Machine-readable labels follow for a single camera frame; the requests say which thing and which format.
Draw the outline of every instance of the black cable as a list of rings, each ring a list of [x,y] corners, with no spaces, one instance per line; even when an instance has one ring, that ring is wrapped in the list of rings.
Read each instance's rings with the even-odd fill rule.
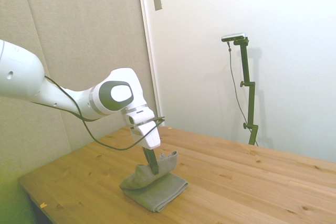
[[[232,57],[231,57],[231,51],[232,51],[232,50],[231,50],[230,42],[229,42],[229,41],[227,41],[227,45],[229,46],[229,54],[230,54],[230,71],[231,71],[231,76],[232,76],[232,80],[233,80],[233,86],[234,86],[234,88],[235,88],[236,100],[237,100],[239,109],[240,109],[240,111],[241,111],[241,113],[242,113],[242,115],[243,115],[243,117],[244,117],[245,123],[247,124],[247,120],[246,120],[245,114],[243,113],[243,110],[242,110],[241,107],[240,107],[240,103],[239,103],[239,99],[238,99],[238,95],[237,95],[236,82],[235,82],[235,78],[233,77],[233,72],[232,72],[232,59],[231,59],[231,58],[232,58]]]
[[[105,147],[108,147],[108,148],[111,148],[111,149],[114,149],[114,150],[117,150],[117,151],[126,151],[126,150],[132,148],[133,146],[137,145],[138,143],[140,143],[140,142],[141,142],[146,136],[148,136],[148,135],[149,135],[155,128],[157,128],[161,123],[164,122],[164,117],[154,119],[153,121],[155,121],[155,122],[158,121],[158,123],[156,123],[155,126],[154,126],[150,131],[148,131],[148,132],[146,133],[145,136],[143,136],[143,137],[140,138],[138,141],[136,141],[134,144],[132,144],[132,145],[126,147],[126,148],[116,148],[116,147],[113,147],[113,146],[104,144],[104,143],[98,141],[98,140],[92,135],[91,131],[89,130],[88,126],[86,125],[86,122],[84,121],[84,118],[83,118],[83,116],[82,116],[82,112],[80,111],[77,102],[76,102],[76,101],[75,101],[75,100],[74,100],[74,99],[73,99],[73,98],[72,98],[72,97],[71,97],[71,96],[70,96],[70,95],[69,95],[69,94],[68,94],[68,93],[67,93],[67,92],[60,86],[60,85],[58,85],[52,78],[50,78],[50,77],[48,77],[48,76],[45,76],[45,78],[48,79],[49,81],[51,81],[54,85],[56,85],[56,86],[60,89],[60,91],[62,91],[68,98],[70,98],[71,101],[74,102],[74,104],[76,105],[76,107],[77,107],[77,109],[78,109],[78,112],[79,112],[79,116],[78,116],[78,118],[82,120],[82,122],[83,122],[83,124],[84,124],[86,130],[87,130],[88,133],[90,134],[91,138],[92,138],[95,142],[97,142],[98,144],[101,144],[101,145],[103,145],[103,146],[105,146]]]

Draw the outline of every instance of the gray cloth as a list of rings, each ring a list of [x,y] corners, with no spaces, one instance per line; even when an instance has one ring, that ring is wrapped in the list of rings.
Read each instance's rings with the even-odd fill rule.
[[[160,212],[188,186],[188,182],[170,173],[176,167],[177,152],[157,160],[159,173],[154,175],[149,165],[137,165],[135,173],[121,184],[121,190],[138,204],[152,212]]]

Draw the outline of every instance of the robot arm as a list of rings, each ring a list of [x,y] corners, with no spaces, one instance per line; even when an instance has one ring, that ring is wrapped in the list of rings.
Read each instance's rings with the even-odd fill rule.
[[[42,63],[33,53],[3,40],[0,40],[0,51],[0,95],[78,115],[75,103],[45,78]],[[116,69],[84,91],[63,90],[76,101],[85,121],[121,111],[135,141],[156,126],[138,77],[130,68]],[[154,129],[139,145],[149,150],[160,146],[158,130]]]

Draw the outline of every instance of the wooden table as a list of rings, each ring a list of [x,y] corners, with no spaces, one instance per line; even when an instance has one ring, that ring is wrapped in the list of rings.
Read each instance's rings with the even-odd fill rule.
[[[178,151],[173,173],[189,187],[160,213],[119,184],[139,163],[139,146],[118,152],[91,143],[19,179],[54,223],[336,223],[336,163],[161,127],[155,149]],[[101,139],[133,143],[122,128]]]

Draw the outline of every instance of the light switch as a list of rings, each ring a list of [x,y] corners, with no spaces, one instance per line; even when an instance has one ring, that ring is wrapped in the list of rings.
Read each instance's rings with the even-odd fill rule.
[[[162,9],[161,0],[154,0],[154,7],[155,7],[155,10],[161,10]]]

